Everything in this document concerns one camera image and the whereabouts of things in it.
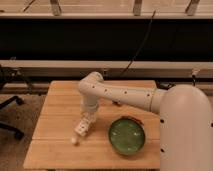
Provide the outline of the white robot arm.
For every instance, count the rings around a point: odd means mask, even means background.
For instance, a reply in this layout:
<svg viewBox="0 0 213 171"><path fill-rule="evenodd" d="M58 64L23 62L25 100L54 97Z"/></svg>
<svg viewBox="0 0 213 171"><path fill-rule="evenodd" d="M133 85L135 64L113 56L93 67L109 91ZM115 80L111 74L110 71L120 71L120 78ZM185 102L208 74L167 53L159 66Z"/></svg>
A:
<svg viewBox="0 0 213 171"><path fill-rule="evenodd" d="M160 116L160 171L213 171L213 107L203 91L192 85L168 90L106 84L98 72L78 83L83 118L75 131L84 136L101 98Z"/></svg>

